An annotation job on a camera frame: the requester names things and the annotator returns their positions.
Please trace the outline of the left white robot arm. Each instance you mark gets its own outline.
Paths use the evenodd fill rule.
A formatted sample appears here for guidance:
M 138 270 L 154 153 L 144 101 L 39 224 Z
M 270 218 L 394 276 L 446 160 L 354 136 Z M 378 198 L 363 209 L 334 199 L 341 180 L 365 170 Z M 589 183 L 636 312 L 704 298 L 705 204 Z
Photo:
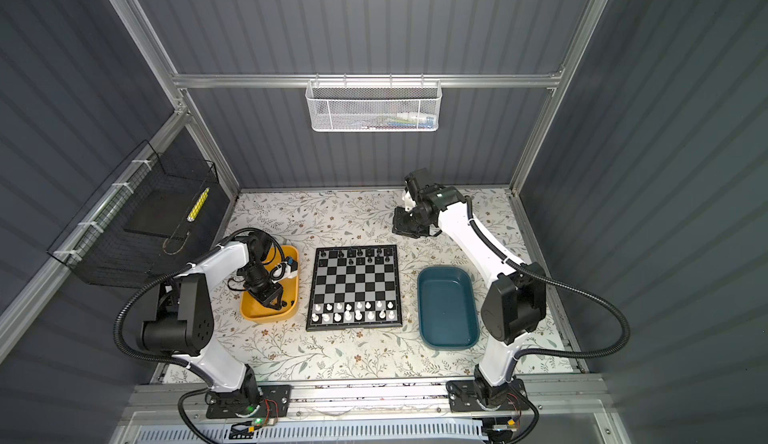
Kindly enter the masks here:
M 242 292 L 267 309 L 285 306 L 281 280 L 295 267 L 277 240 L 265 231 L 244 228 L 223 238 L 203 256 L 148 292 L 156 301 L 140 318 L 138 345 L 170 358 L 200 377 L 214 393 L 255 394 L 252 370 L 235 359 L 217 338 L 210 294 L 230 277 Z

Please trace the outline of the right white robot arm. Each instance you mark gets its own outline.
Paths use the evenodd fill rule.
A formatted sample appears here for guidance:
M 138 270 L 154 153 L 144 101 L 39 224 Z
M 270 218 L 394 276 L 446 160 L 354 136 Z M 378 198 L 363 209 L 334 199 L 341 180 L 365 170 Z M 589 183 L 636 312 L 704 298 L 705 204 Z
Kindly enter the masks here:
M 518 271 L 530 267 L 482 224 L 471 197 L 437 183 L 426 169 L 411 172 L 404 182 L 393 231 L 406 235 L 436 227 L 465 253 L 485 282 L 481 319 L 490 337 L 474 372 L 474 394 L 488 406 L 508 388 L 518 353 L 546 317 L 546 285 Z

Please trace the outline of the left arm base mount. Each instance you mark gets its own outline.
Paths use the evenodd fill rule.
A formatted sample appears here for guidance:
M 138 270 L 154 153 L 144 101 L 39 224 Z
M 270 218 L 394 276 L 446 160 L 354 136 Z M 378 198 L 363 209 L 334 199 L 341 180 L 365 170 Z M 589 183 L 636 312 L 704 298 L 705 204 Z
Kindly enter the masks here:
M 208 419 L 282 418 L 287 415 L 292 387 L 260 385 L 258 391 L 234 391 L 205 395 Z

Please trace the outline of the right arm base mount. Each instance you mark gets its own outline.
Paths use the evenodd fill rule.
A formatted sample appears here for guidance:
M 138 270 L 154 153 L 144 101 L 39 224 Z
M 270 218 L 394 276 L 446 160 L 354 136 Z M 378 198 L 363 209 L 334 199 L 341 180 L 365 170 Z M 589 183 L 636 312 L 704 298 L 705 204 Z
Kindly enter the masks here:
M 526 389 L 520 379 L 495 387 L 478 380 L 451 380 L 446 383 L 450 410 L 454 413 L 511 412 L 530 409 Z

